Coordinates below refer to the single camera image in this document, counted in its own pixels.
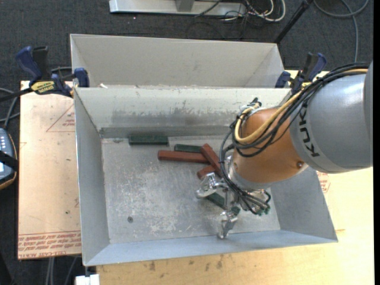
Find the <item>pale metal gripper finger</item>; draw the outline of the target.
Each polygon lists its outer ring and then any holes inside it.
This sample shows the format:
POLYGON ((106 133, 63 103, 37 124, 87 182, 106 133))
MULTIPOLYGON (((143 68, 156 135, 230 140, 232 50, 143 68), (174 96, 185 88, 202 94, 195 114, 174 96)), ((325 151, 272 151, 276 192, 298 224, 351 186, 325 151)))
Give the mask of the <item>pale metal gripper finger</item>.
POLYGON ((222 212, 218 219, 218 238, 227 238, 229 232, 234 228, 234 225, 237 222, 237 220, 238 217, 233 211, 222 212))
POLYGON ((221 187, 221 182, 214 172, 206 174, 200 183, 200 188, 196 190, 195 196, 204 199, 216 192, 221 187))

